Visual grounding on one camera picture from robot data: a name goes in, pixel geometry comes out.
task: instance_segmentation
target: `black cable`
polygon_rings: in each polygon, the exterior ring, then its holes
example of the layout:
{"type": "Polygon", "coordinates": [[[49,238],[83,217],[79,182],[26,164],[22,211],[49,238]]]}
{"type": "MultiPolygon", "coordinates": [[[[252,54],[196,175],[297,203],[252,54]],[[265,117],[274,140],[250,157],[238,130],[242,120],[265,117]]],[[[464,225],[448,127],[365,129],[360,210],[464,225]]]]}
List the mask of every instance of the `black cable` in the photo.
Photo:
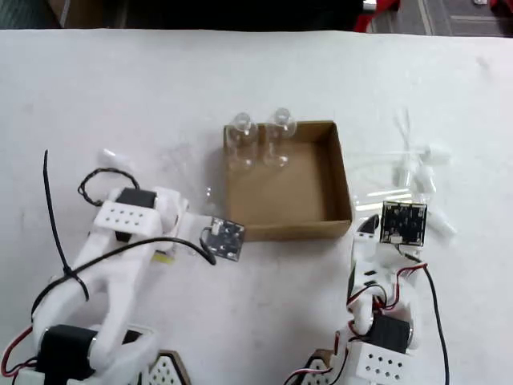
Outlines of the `black cable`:
{"type": "Polygon", "coordinates": [[[354,296],[358,296],[359,297],[360,295],[362,295],[366,290],[370,289],[371,287],[378,287],[378,288],[380,288],[382,290],[383,296],[385,297],[385,307],[386,307],[386,304],[388,303],[388,297],[386,296],[386,290],[385,290],[385,288],[383,286],[381,286],[381,285],[379,285],[377,283],[373,283],[372,285],[368,285],[368,286],[364,287],[363,289],[361,289],[360,291],[358,291],[355,294],[353,294],[352,296],[350,296],[348,298],[348,304],[354,302],[354,299],[351,302],[349,302],[349,299],[351,299],[354,296]]]}
{"type": "MultiPolygon", "coordinates": [[[[174,243],[180,243],[181,245],[186,245],[187,247],[190,247],[194,251],[196,251],[199,255],[201,255],[203,258],[205,258],[208,263],[211,265],[216,264],[216,259],[213,256],[212,253],[208,249],[201,249],[200,247],[194,245],[193,243],[189,241],[185,241],[184,239],[180,238],[174,238],[174,237],[155,237],[155,238],[148,238],[144,239],[142,241],[137,241],[134,243],[129,243],[128,245],[124,245],[119,247],[118,249],[114,249],[108,253],[105,253],[104,255],[97,257],[88,263],[84,263],[83,265],[77,267],[76,269],[72,270],[71,272],[74,274],[78,274],[81,271],[84,271],[85,269],[90,268],[93,265],[96,265],[97,263],[103,261],[104,259],[107,259],[109,257],[112,257],[116,254],[123,253],[129,249],[133,249],[134,247],[146,245],[148,243],[154,243],[154,242],[174,242],[174,243]]],[[[45,296],[50,293],[56,286],[60,285],[61,283],[64,283],[68,279],[70,279],[71,276],[64,275],[63,277],[51,282],[47,287],[45,287],[41,293],[39,293],[38,297],[35,299],[34,304],[32,305],[32,310],[30,311],[30,316],[33,318],[34,312],[41,303],[42,299],[45,298],[45,296]]]]}
{"type": "Polygon", "coordinates": [[[436,290],[434,289],[433,278],[431,277],[431,274],[428,271],[427,266],[424,267],[424,273],[426,273],[427,280],[430,282],[431,293],[433,294],[434,316],[436,317],[436,326],[438,328],[438,335],[440,336],[440,344],[442,345],[443,366],[446,373],[445,385],[449,385],[449,355],[447,354],[446,340],[443,337],[442,322],[440,321],[440,312],[438,310],[438,299],[436,296],[436,290]]]}
{"type": "Polygon", "coordinates": [[[97,200],[97,201],[93,201],[89,195],[87,194],[86,192],[86,184],[89,180],[91,180],[93,177],[97,176],[98,174],[100,174],[101,172],[113,172],[114,174],[120,174],[120,175],[123,175],[125,176],[126,178],[128,178],[132,184],[134,185],[134,188],[139,190],[140,189],[140,186],[139,186],[139,182],[137,182],[137,180],[133,177],[132,174],[129,174],[128,172],[126,171],[123,171],[123,170],[119,170],[117,168],[113,168],[113,167],[109,167],[109,168],[97,168],[96,170],[94,170],[93,172],[90,172],[89,174],[86,175],[85,178],[83,178],[82,182],[80,182],[80,185],[79,185],[79,188],[77,189],[77,191],[79,192],[79,194],[83,197],[83,199],[86,200],[87,203],[90,203],[96,207],[100,207],[101,205],[103,205],[103,201],[101,200],[97,200]]]}
{"type": "MultiPolygon", "coordinates": [[[[347,342],[348,344],[356,339],[360,339],[359,337],[352,337],[349,339],[349,341],[347,342]]],[[[345,362],[347,361],[347,356],[349,355],[349,349],[346,347],[345,348],[345,356],[344,356],[344,362],[342,363],[342,366],[340,368],[340,370],[338,371],[338,374],[337,374],[337,377],[335,378],[334,381],[332,381],[331,383],[329,383],[329,385],[334,385],[335,383],[337,383],[338,379],[340,379],[340,376],[342,375],[342,372],[344,371],[344,367],[345,367],[345,362]]]]}
{"type": "MultiPolygon", "coordinates": [[[[397,251],[405,258],[408,258],[409,260],[415,262],[415,263],[421,263],[422,260],[418,259],[417,257],[408,254],[403,253],[401,249],[399,248],[399,245],[396,245],[395,248],[397,251]]],[[[446,345],[446,339],[443,336],[442,331],[442,321],[440,319],[440,310],[438,309],[438,298],[436,295],[436,289],[434,288],[434,282],[433,278],[431,277],[431,274],[429,270],[427,269],[427,266],[423,267],[424,273],[426,273],[427,280],[430,283],[431,288],[431,295],[433,296],[433,307],[434,307],[434,316],[436,318],[436,326],[438,328],[438,335],[440,337],[440,344],[442,345],[442,353],[443,353],[443,367],[445,371],[446,381],[445,385],[449,385],[450,382],[450,372],[449,372],[449,355],[447,354],[447,345],[446,345]]]]}
{"type": "Polygon", "coordinates": [[[401,249],[399,248],[399,245],[396,245],[395,248],[397,249],[397,251],[404,257],[404,258],[407,258],[409,259],[410,261],[413,261],[415,263],[422,263],[422,260],[421,259],[418,259],[417,257],[411,255],[411,254],[408,254],[408,253],[403,253],[401,251],[401,249]]]}
{"type": "Polygon", "coordinates": [[[64,274],[74,278],[81,285],[83,293],[86,296],[86,301],[89,301],[89,290],[87,290],[86,284],[83,283],[82,279],[80,279],[77,273],[73,272],[71,267],[68,265],[66,257],[64,256],[63,247],[61,246],[61,241],[59,240],[59,235],[57,234],[54,207],[51,203],[50,181],[48,180],[48,150],[45,151],[45,157],[42,164],[42,179],[45,184],[46,206],[48,207],[48,216],[50,217],[51,232],[54,234],[55,246],[57,246],[57,251],[59,252],[59,256],[61,257],[61,261],[63,263],[64,274]]]}

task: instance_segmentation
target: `clear glass bottle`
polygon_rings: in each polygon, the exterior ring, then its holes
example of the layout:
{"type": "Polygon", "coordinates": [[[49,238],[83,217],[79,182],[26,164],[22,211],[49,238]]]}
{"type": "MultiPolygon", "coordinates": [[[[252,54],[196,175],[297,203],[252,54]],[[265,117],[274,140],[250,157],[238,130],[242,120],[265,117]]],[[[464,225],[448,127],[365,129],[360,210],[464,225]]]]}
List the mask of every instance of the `clear glass bottle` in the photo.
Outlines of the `clear glass bottle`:
{"type": "Polygon", "coordinates": [[[294,136],[296,120],[287,108],[278,108],[265,125],[264,162],[271,167],[284,167],[290,161],[290,154],[284,144],[294,136]]]}
{"type": "Polygon", "coordinates": [[[247,170],[254,165],[258,152],[258,127],[247,113],[237,114],[228,125],[226,143],[231,169],[247,170]]]}

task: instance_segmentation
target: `brown cardboard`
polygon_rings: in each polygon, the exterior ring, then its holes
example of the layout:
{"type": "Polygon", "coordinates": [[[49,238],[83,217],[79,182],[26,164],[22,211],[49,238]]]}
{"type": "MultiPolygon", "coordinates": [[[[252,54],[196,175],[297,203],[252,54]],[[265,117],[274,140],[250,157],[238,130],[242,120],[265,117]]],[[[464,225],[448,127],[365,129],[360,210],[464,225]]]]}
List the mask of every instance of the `brown cardboard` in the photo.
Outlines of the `brown cardboard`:
{"type": "Polygon", "coordinates": [[[298,122],[296,135],[287,144],[290,162],[283,168],[263,163],[265,129],[262,124],[258,128],[259,159],[248,171],[229,168],[224,142],[228,218],[246,227],[245,240],[335,238],[345,234],[352,215],[335,123],[298,122]]]}

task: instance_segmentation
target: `white table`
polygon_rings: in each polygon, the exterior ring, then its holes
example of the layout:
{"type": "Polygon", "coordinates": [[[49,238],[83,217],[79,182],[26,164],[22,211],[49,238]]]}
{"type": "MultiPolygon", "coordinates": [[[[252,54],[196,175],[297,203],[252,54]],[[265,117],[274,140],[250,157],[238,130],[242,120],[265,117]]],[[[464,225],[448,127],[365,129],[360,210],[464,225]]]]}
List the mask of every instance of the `white table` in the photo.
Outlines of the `white table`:
{"type": "MultiPolygon", "coordinates": [[[[429,233],[423,254],[452,383],[509,383],[512,63],[513,42],[495,38],[0,31],[0,345],[28,324],[34,296],[61,269],[42,186],[45,148],[73,259],[95,215],[76,188],[100,148],[129,155],[142,186],[174,187],[198,203],[206,186],[220,191],[221,127],[239,111],[265,120],[286,106],[300,120],[337,122],[354,190],[390,183],[390,167],[362,166],[366,158],[351,154],[399,149],[392,117],[407,107],[414,139],[444,143],[455,157],[437,170],[438,202],[460,234],[443,245],[429,233]]],[[[161,332],[194,384],[279,385],[314,349],[331,347],[349,318],[350,244],[350,236],[247,244],[239,263],[216,267],[182,253],[151,268],[134,321],[161,332]]],[[[426,336],[416,384],[441,384],[420,281],[426,336]]],[[[29,353],[26,343],[12,362],[29,353]]]]}

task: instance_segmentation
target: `circuit board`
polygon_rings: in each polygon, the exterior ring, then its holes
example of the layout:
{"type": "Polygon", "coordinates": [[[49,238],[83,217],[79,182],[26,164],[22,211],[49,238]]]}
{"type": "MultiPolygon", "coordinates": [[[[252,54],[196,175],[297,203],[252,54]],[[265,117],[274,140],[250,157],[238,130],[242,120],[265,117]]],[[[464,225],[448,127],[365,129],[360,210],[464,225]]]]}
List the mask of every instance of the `circuit board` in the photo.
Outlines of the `circuit board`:
{"type": "Polygon", "coordinates": [[[427,205],[383,202],[381,243],[423,246],[427,205]]]}
{"type": "Polygon", "coordinates": [[[239,261],[243,242],[243,225],[220,218],[212,219],[212,229],[205,244],[216,257],[239,261]]]}

